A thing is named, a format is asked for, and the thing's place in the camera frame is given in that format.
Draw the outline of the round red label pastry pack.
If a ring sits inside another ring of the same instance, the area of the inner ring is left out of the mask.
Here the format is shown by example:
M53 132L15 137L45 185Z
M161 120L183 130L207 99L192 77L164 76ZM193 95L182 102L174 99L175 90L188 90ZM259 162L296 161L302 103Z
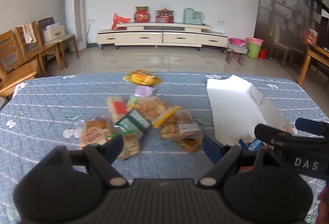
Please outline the round red label pastry pack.
M110 135L112 135L112 125L108 118L88 119L79 137L80 148L92 144L103 145L109 140Z

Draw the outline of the blue snack packet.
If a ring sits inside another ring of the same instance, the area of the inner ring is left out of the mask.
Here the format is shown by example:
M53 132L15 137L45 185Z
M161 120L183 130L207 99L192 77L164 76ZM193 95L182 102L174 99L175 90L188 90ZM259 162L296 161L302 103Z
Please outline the blue snack packet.
M258 139L254 139L250 142L244 142L242 139L239 139L239 144L243 150L248 150L251 152L257 152L261 147L264 146L264 143Z

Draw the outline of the green white snack packet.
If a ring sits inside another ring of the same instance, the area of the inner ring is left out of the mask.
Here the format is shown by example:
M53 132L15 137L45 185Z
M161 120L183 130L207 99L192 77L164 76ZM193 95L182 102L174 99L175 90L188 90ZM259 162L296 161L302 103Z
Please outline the green white snack packet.
M115 125L123 128L126 132L135 132L139 140L141 140L152 127L151 122L146 120L136 109L130 110L128 114Z

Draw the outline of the red cardboard tray box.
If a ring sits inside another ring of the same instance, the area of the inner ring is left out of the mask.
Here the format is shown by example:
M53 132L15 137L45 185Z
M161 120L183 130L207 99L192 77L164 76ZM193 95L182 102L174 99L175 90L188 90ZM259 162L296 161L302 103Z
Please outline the red cardboard tray box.
M266 124L297 135L298 131L251 82L238 76L208 79L207 96L212 110L214 137L224 145L256 139L254 128Z

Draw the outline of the clear bag of round biscuits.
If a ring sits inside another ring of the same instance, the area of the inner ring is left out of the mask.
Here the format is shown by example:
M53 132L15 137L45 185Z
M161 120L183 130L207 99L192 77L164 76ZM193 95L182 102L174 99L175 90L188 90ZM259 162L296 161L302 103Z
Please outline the clear bag of round biscuits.
M167 118L181 109L180 106L153 95L138 99L133 108L151 122L154 128L160 127Z

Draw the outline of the rice cracker pack red label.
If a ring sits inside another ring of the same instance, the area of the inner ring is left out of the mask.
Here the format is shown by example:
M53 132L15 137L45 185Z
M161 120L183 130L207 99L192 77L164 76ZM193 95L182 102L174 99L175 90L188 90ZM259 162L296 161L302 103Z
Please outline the rice cracker pack red label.
M128 114L127 107L121 97L108 97L107 105L111 121L115 124Z

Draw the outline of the brown cookie bag white label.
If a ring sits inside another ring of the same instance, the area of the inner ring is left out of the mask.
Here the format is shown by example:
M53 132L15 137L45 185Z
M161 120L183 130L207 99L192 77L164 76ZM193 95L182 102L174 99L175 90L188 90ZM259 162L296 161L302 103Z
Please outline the brown cookie bag white label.
M163 139L178 141L185 138L200 139L203 133L190 111L179 109L162 123L160 135Z

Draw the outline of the light green snack packet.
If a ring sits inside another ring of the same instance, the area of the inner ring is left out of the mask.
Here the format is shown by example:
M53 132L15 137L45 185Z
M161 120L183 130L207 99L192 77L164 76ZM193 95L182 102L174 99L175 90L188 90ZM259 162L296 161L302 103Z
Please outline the light green snack packet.
M127 104L126 104L127 111L132 110L135 107L135 104L139 99L140 99L140 97L130 96L130 98L128 99Z

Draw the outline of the small wooden stool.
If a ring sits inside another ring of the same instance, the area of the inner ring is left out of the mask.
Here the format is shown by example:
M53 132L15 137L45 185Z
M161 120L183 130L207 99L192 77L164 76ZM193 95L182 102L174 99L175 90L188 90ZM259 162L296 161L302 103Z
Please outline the small wooden stool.
M239 65L243 66L248 52L249 50L243 46L237 46L229 43L226 48L226 61L230 64L233 58L236 58Z

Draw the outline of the pink plastic basin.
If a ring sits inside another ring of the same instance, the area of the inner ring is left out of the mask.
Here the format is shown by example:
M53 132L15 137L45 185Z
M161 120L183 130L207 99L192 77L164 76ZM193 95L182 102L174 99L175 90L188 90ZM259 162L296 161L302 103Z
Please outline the pink plastic basin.
M240 39L240 38L229 38L228 44L234 45L234 46L239 46L239 47L244 47L245 40Z

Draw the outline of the wooden chair with towel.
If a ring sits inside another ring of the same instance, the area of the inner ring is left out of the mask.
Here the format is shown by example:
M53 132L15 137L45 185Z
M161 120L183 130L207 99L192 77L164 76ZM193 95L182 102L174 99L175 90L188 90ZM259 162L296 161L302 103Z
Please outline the wooden chair with towel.
M57 61L57 66L60 70L63 70L62 58L59 54L59 46L56 43L51 43L49 45L44 45L41 39L41 34L38 29L38 25L35 21L31 22L35 37L36 43L27 44L24 40L22 27L15 27L15 35L20 46L20 51L22 58L24 59L35 59L37 61L38 69L41 72L41 75L46 77L46 65L45 58L49 53L53 52Z

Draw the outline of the white gift bag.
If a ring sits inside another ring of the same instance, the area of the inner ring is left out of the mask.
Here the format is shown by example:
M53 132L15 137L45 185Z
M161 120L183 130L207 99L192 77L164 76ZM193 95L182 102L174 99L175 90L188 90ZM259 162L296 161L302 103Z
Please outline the white gift bag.
M43 30L44 41L49 42L56 38L62 37L65 35L65 28L64 25L61 25L59 22L55 24L48 25Z

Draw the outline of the red plastic bag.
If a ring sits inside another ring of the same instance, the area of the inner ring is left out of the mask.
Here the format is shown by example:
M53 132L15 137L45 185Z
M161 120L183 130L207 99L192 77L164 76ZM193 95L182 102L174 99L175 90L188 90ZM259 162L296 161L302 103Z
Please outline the red plastic bag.
M112 30L118 30L120 29L117 25L118 24L122 24L122 23L129 23L131 21L130 18L125 18L122 17L120 15L118 15L117 13L114 13L113 15L113 24L111 26Z

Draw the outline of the mint green blender appliance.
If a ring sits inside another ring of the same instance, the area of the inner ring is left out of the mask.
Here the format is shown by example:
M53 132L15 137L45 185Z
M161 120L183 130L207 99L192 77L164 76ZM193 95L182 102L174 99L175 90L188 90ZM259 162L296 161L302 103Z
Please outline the mint green blender appliance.
M196 11L192 8L185 8L183 10L183 22L185 24L203 25L205 14L201 11Z

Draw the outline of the wooden chair with gift bag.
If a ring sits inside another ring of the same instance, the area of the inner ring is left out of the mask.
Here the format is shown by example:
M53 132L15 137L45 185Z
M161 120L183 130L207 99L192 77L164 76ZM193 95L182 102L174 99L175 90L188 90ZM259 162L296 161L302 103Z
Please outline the wooden chair with gift bag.
M78 50L78 44L77 44L77 41L76 41L76 35L75 34L65 34L62 37L56 38L56 39L51 40L49 42L45 42L44 41L43 30L48 25L55 24L55 23L57 23L57 22L54 21L53 17L48 17L48 18L44 18L44 19L39 20L37 22L37 25L38 25L38 29L40 31L41 39L42 39L42 42L43 42L44 45L49 45L51 43L56 43L59 46L60 57L63 59L63 63L64 63L65 68L67 68L68 64L67 64L66 54L65 54L65 47L66 46L68 46L71 43L74 47L74 52L76 54L77 59L80 58L79 50Z

